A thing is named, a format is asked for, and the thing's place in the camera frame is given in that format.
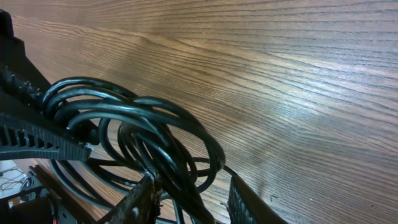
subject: wood grain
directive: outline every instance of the wood grain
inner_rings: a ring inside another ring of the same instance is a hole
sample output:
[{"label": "wood grain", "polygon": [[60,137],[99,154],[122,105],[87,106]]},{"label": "wood grain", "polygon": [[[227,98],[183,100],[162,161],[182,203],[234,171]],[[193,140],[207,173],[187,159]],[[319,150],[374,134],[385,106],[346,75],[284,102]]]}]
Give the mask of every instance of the wood grain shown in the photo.
[{"label": "wood grain", "polygon": [[[0,8],[51,82],[103,78],[190,110],[289,223],[397,223],[397,1],[0,0]],[[174,131],[205,155],[200,141]],[[114,203],[122,197],[82,172]],[[225,223],[228,185],[221,172],[203,194]],[[170,203],[162,215],[172,217]]]}]

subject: wooden board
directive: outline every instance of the wooden board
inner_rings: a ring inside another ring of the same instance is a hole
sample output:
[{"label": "wooden board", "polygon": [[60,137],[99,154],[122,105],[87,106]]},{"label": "wooden board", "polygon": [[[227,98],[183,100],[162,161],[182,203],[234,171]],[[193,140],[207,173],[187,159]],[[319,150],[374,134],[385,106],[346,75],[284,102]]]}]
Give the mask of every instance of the wooden board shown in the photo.
[{"label": "wooden board", "polygon": [[[289,223],[397,223],[397,1],[0,0],[0,8],[51,82],[103,78],[187,108]],[[220,173],[203,194],[226,223],[228,181]],[[169,203],[162,215],[172,217]]]}]

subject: power cord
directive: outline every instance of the power cord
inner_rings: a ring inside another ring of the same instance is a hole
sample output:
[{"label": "power cord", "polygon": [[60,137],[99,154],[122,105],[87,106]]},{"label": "power cord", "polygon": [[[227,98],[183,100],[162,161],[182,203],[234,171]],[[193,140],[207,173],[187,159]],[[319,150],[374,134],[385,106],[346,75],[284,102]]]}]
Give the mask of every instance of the power cord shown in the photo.
[{"label": "power cord", "polygon": [[[76,96],[95,96],[99,99],[67,101]],[[213,183],[221,169],[232,175],[235,173],[225,166],[225,154],[218,142],[187,110],[160,98],[137,96],[119,85],[104,80],[75,77],[60,80],[45,92],[42,111],[46,118],[64,125],[72,135],[80,130],[82,122],[100,119],[96,134],[103,149],[114,160],[89,158],[84,165],[114,190],[126,194],[129,189],[122,185],[134,187],[137,182],[115,175],[101,166],[123,166],[141,174],[145,171],[159,173],[164,189],[162,200],[173,200],[177,221],[158,218],[158,223],[185,223],[182,210],[189,214],[193,223],[215,222],[205,208],[200,193]],[[108,126],[112,119],[121,121],[117,140],[122,154],[118,153],[109,141]],[[205,143],[209,158],[192,157],[187,148],[173,136],[168,126],[178,127],[200,138]],[[210,168],[198,170],[196,162],[209,163]],[[73,185],[58,164],[89,195]],[[114,207],[96,192],[69,162],[51,160],[50,165],[62,184],[76,196],[100,208],[109,210]],[[198,177],[206,177],[206,180],[196,187]]]}]

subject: cable bundle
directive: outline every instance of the cable bundle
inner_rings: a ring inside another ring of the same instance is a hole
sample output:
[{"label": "cable bundle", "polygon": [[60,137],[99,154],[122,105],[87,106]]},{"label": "cable bundle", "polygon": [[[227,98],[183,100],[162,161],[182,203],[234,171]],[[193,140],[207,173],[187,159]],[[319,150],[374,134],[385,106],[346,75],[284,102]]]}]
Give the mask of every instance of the cable bundle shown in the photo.
[{"label": "cable bundle", "polygon": [[[76,96],[95,96],[98,100],[76,100]],[[170,113],[155,110],[161,108]],[[101,166],[124,166],[143,174],[145,171],[159,173],[164,193],[162,199],[171,198],[174,203],[177,222],[159,218],[160,223],[184,223],[182,210],[193,223],[214,223],[211,213],[205,208],[200,193],[214,181],[216,173],[224,168],[225,155],[221,146],[211,137],[203,125],[187,110],[160,98],[137,96],[131,91],[94,78],[66,78],[54,83],[42,100],[42,110],[48,119],[53,119],[72,133],[80,124],[99,118],[96,135],[104,150],[113,161],[89,158],[85,165],[92,174],[122,193],[134,187],[137,182],[115,175]],[[118,129],[118,145],[122,154],[112,146],[108,137],[108,125],[112,120],[121,121]],[[207,149],[209,159],[192,157],[184,145],[176,139],[168,125],[178,127],[200,138]],[[209,169],[198,170],[195,162],[207,162]],[[58,163],[88,193],[74,186],[60,170]],[[89,203],[105,209],[114,206],[97,193],[88,182],[67,161],[50,161],[55,175],[75,195]],[[204,183],[195,186],[198,177],[207,177]]]}]

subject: black cable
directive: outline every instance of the black cable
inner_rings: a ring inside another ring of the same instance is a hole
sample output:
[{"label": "black cable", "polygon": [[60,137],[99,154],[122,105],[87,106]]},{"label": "black cable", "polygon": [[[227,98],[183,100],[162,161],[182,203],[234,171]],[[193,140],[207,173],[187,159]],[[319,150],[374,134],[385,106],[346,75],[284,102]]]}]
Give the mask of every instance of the black cable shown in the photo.
[{"label": "black cable", "polygon": [[[99,99],[68,102],[76,96],[95,96]],[[158,218],[159,223],[184,223],[182,210],[190,215],[193,223],[215,222],[205,208],[200,193],[213,183],[219,170],[225,169],[230,174],[235,173],[224,166],[225,155],[218,142],[187,110],[160,98],[138,97],[110,82],[75,77],[60,80],[45,92],[42,111],[48,119],[64,125],[72,135],[81,131],[82,122],[100,119],[98,138],[103,149],[114,160],[89,158],[84,165],[113,189],[125,194],[129,192],[128,187],[134,187],[138,182],[115,175],[101,166],[124,166],[141,174],[146,170],[159,173],[162,177],[162,188],[165,190],[162,199],[173,200],[177,216],[176,222]],[[121,154],[109,141],[108,126],[112,119],[121,121],[117,134]],[[200,138],[205,144],[209,158],[192,157],[185,146],[173,136],[170,125]],[[196,162],[208,163],[210,167],[198,170]],[[113,205],[95,192],[68,162],[59,163],[91,196],[74,186],[62,173],[57,162],[51,161],[55,175],[68,189],[98,207],[113,208]],[[196,187],[198,177],[206,177],[206,180]]]}]

